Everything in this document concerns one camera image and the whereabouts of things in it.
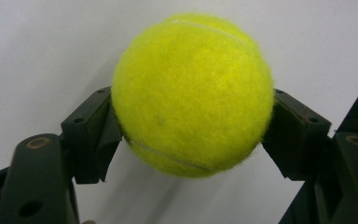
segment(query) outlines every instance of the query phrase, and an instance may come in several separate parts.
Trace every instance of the white wall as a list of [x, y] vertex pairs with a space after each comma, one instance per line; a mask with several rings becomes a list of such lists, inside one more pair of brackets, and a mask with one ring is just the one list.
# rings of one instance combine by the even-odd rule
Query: white wall
[[[358, 95], [358, 1], [0, 1], [0, 169], [14, 147], [60, 123], [109, 86], [131, 39], [176, 12], [237, 23], [264, 51], [276, 81], [333, 122]], [[283, 179], [263, 148], [202, 180], [158, 173], [123, 143], [107, 183], [77, 186], [82, 220], [97, 223], [277, 223], [301, 183]]]

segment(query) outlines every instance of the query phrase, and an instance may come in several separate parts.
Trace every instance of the tennis ball seam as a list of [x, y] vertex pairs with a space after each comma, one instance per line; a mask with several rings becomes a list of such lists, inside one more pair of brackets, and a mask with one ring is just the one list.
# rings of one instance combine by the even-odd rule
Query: tennis ball seam
[[183, 24], [187, 24], [187, 25], [191, 25], [191, 26], [195, 26], [195, 27], [198, 27], [198, 28], [201, 28], [201, 29], [204, 29], [204, 30], [209, 30], [209, 31], [212, 31], [214, 33], [218, 33], [218, 34], [221, 34], [221, 35], [225, 35], [226, 37], [230, 38], [230, 39], [233, 39], [233, 40], [236, 40], [236, 41], [239, 41], [241, 42], [243, 45], [247, 45], [245, 43], [245, 41], [243, 41], [242, 39], [238, 38], [237, 36], [235, 35], [232, 35], [230, 33], [227, 33], [227, 32], [224, 32], [220, 29], [217, 29], [217, 28], [214, 28], [212, 26], [208, 26], [208, 25], [204, 25], [204, 24], [201, 24], [201, 23], [197, 23], [197, 22], [193, 22], [193, 21], [183, 21], [183, 20], [174, 20], [174, 21], [171, 21], [171, 23], [183, 23]]
[[153, 154], [156, 154], [158, 156], [164, 157], [164, 158], [169, 159], [171, 161], [175, 161], [177, 163], [180, 163], [180, 164], [182, 164], [184, 166], [201, 169], [203, 171], [208, 171], [208, 172], [212, 171], [211, 169], [208, 169], [208, 168], [206, 168], [206, 167], [204, 167], [202, 165], [195, 164], [195, 163], [192, 163], [192, 162], [189, 162], [189, 161], [184, 161], [184, 160], [177, 159], [177, 158], [175, 158], [173, 156], [167, 155], [167, 154], [165, 154], [165, 153], [163, 153], [161, 151], [155, 150], [155, 149], [153, 149], [151, 147], [147, 147], [147, 146], [145, 146], [143, 144], [140, 144], [140, 143], [138, 143], [136, 141], [130, 140], [130, 143], [133, 144], [133, 145], [136, 145], [136, 146], [138, 146], [138, 147], [140, 147], [140, 148], [142, 148], [142, 149], [144, 149], [146, 151], [152, 152]]

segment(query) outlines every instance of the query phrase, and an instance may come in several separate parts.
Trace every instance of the tennis ball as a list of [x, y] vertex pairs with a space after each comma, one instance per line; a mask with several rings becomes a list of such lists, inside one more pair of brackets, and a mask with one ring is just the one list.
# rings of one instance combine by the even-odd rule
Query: tennis ball
[[209, 15], [151, 26], [122, 55], [112, 103], [132, 151], [172, 175], [232, 168], [261, 141], [273, 107], [269, 68], [254, 40]]

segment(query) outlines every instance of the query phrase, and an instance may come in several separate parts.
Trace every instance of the fuzzy felt surface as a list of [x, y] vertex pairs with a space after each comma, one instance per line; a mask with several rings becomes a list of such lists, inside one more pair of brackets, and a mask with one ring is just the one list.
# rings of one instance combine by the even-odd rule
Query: fuzzy felt surface
[[232, 168], [260, 142], [273, 83], [254, 40], [213, 16], [180, 14], [137, 36], [115, 70], [112, 102], [143, 161], [172, 175]]

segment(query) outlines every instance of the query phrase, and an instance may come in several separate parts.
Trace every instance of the yellow tennis ball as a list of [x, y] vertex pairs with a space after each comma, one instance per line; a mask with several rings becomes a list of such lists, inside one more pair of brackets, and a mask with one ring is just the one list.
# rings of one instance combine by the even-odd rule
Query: yellow tennis ball
[[112, 102], [143, 161], [203, 177], [232, 168], [261, 141], [273, 86], [257, 44], [241, 29], [180, 14], [132, 41], [114, 74]]

